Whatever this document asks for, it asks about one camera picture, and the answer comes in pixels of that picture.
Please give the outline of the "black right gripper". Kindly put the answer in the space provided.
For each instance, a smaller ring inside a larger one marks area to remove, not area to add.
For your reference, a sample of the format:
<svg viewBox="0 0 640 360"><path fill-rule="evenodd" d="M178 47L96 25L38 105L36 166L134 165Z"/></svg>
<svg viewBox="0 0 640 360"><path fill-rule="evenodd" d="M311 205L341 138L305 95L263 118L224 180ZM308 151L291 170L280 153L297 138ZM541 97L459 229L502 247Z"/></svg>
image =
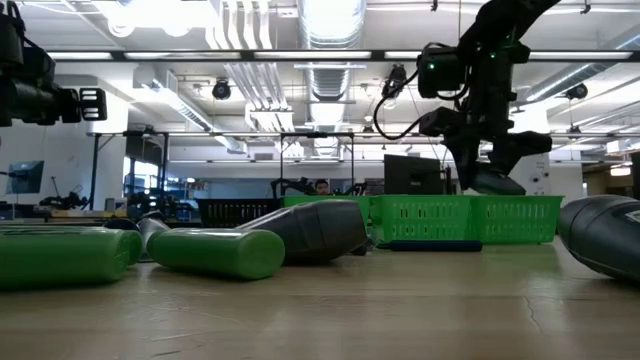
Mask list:
<svg viewBox="0 0 640 360"><path fill-rule="evenodd" d="M509 105L517 97L512 91L513 66L528 61L528 47L511 44L478 47L473 53L457 48L457 52L467 67L467 92L452 101L452 109L439 107L421 116L419 133L444 137L442 144L453 156L460 186L478 191L480 141L493 144L490 168L508 175L522 157L548 153L552 138L533 131L510 131L514 122L509 119Z"/></svg>

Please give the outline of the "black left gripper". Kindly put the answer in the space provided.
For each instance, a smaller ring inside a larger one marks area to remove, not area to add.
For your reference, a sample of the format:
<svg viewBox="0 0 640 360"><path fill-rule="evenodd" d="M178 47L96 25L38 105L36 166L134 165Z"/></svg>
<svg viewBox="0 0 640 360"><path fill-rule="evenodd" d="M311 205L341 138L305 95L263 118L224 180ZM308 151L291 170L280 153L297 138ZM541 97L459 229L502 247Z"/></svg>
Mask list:
<svg viewBox="0 0 640 360"><path fill-rule="evenodd" d="M53 126L57 122L105 121L106 93L100 88L37 87L19 80L0 79L0 126L13 120Z"/></svg>

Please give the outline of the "dark grey travel bottle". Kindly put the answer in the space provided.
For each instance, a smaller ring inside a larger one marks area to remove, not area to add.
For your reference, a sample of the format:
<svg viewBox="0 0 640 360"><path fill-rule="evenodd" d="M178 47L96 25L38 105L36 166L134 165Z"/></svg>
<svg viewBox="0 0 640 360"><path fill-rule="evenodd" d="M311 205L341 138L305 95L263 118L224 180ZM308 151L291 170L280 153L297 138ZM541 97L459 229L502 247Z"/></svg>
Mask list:
<svg viewBox="0 0 640 360"><path fill-rule="evenodd" d="M488 195L524 195L525 189L508 175L492 168L489 163L474 163L460 175L463 189L472 189Z"/></svg>
<svg viewBox="0 0 640 360"><path fill-rule="evenodd" d="M597 195L569 202L560 209L558 233L581 264L640 285L640 200Z"/></svg>
<svg viewBox="0 0 640 360"><path fill-rule="evenodd" d="M367 233L356 201L329 199L281 208L237 226L269 230L285 246L285 264L330 262L367 243Z"/></svg>
<svg viewBox="0 0 640 360"><path fill-rule="evenodd" d="M139 227L139 230L142 236L142 252L138 261L140 263L151 262L152 258L148 252L149 240L153 235L169 230L169 227L161 220L157 220L153 218L141 219L137 223L137 226Z"/></svg>

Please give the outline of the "dark blue disposable razor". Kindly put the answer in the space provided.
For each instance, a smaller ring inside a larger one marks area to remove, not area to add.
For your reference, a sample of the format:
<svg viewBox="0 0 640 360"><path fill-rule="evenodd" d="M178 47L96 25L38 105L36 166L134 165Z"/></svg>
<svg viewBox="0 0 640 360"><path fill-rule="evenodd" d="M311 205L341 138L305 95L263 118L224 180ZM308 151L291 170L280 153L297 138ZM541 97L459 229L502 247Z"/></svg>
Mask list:
<svg viewBox="0 0 640 360"><path fill-rule="evenodd" d="M396 240L388 243L378 244L377 248L391 251L480 252L483 249L483 244L480 241L469 240Z"/></svg>

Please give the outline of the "green travel bottle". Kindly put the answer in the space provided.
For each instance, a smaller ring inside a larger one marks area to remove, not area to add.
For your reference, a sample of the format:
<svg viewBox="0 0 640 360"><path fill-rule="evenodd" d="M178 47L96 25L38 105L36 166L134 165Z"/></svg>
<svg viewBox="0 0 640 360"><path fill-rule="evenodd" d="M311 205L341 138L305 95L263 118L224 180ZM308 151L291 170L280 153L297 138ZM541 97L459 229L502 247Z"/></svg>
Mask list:
<svg viewBox="0 0 640 360"><path fill-rule="evenodd" d="M129 265L126 230L0 227L0 291L108 284Z"/></svg>
<svg viewBox="0 0 640 360"><path fill-rule="evenodd" d="M126 239L129 241L129 265L138 263L143 251L143 237L140 232L134 230L125 231Z"/></svg>
<svg viewBox="0 0 640 360"><path fill-rule="evenodd" d="M147 252L175 271L260 280L281 268L285 245L268 230L176 228L151 235Z"/></svg>

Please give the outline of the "blue screen monitor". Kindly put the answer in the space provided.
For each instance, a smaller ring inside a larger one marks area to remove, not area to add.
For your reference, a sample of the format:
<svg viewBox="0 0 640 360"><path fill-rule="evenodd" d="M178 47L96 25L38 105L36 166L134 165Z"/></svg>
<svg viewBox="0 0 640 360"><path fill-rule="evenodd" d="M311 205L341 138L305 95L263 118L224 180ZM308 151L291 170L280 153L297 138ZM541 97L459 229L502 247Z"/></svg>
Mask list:
<svg viewBox="0 0 640 360"><path fill-rule="evenodd" d="M8 194L38 194L44 172L44 161L16 162L9 165Z"/></svg>

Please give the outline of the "black computer monitor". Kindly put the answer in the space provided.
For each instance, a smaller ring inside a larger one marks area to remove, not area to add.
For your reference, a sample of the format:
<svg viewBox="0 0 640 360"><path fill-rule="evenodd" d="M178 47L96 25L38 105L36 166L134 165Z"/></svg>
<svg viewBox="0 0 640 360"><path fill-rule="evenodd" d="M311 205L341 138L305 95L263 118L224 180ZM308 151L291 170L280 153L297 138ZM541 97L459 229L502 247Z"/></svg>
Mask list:
<svg viewBox="0 0 640 360"><path fill-rule="evenodd" d="M385 195L442 195L440 162L436 159L385 155Z"/></svg>

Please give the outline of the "overhead black light bar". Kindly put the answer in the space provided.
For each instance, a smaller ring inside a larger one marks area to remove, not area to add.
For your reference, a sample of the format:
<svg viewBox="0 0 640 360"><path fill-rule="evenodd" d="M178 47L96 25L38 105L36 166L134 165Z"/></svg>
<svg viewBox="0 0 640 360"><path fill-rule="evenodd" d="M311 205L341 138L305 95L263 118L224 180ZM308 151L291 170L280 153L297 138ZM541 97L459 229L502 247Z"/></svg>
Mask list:
<svg viewBox="0 0 640 360"><path fill-rule="evenodd" d="M418 50L51 51L57 62L412 62ZM640 63L640 50L534 50L531 62Z"/></svg>

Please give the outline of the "black plastic basket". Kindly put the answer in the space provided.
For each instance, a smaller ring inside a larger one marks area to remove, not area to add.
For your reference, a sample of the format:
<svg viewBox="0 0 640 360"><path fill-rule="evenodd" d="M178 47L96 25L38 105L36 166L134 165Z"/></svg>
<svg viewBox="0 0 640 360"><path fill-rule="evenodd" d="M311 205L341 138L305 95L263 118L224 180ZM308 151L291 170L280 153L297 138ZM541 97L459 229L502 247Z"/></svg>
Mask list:
<svg viewBox="0 0 640 360"><path fill-rule="evenodd" d="M204 228L235 228L281 207L279 199L197 199Z"/></svg>

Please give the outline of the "black background rig frame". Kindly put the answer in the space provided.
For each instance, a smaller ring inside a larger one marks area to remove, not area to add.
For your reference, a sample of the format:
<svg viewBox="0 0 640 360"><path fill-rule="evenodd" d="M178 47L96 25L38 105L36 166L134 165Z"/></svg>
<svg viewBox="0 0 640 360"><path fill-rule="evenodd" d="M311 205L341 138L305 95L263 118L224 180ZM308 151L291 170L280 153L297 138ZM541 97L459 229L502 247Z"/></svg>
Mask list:
<svg viewBox="0 0 640 360"><path fill-rule="evenodd" d="M106 137L104 145L107 144L109 140L114 137L124 137L124 138L139 138L144 140L145 138L152 137L160 137L162 138L161 142L161 161L159 165L160 170L160 180L158 185L160 186L161 197L164 197L164 186L167 181L167 169L168 164L170 162L173 163L233 163L233 160L224 160L224 159L193 159L193 160L172 160L170 158L170 143L173 137L178 138L211 138L212 140L217 141L222 144L227 150L229 150L232 154L240 154L247 155L246 159L236 160L236 163L269 163L269 160L256 160L253 155L249 154L249 146L243 147L241 144L242 140L246 139L262 139L262 140L270 140L274 144L278 146L278 158L275 160L275 163L279 165L280 174L279 177L284 177L284 152L285 146L284 143L288 138L294 138L298 141L300 138L305 139L324 139L324 138L347 138L346 148L354 153L355 150L355 133L353 132L321 132L321 131L311 131L311 132L237 132L237 131L209 131L209 132L158 132L151 130L144 131L134 131L127 130L124 132L112 132L112 133L99 133L99 132L87 132L87 136L94 138L94 160L93 160L93 176L96 174L97 170L97 159L98 152L101 149L102 145L100 144L99 138Z"/></svg>

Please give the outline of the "silver ventilation duct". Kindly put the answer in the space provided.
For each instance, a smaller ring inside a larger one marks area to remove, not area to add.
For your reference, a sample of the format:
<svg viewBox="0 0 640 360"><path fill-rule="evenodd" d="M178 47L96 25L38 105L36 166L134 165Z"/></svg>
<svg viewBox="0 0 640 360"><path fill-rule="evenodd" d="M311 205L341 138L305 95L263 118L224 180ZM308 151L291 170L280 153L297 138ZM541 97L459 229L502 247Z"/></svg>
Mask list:
<svg viewBox="0 0 640 360"><path fill-rule="evenodd" d="M367 0L297 0L302 47L354 50L360 47ZM342 123L352 70L347 63L311 63L305 71L309 117L319 132Z"/></svg>

